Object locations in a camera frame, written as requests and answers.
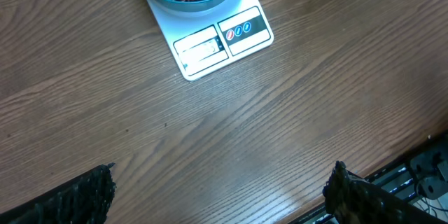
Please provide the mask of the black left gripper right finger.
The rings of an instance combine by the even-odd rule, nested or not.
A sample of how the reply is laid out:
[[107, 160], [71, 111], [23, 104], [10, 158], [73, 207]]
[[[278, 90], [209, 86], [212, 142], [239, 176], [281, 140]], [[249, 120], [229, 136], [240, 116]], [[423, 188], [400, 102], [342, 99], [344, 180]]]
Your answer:
[[354, 176], [337, 161], [323, 188], [325, 211], [341, 224], [438, 224], [443, 220]]

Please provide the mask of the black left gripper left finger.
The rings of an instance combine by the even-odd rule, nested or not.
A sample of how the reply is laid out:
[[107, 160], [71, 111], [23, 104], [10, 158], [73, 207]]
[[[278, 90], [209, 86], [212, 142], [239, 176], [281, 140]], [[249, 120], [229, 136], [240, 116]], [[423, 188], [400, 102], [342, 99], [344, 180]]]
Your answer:
[[113, 163], [101, 164], [76, 178], [1, 214], [7, 224], [106, 222], [116, 191]]

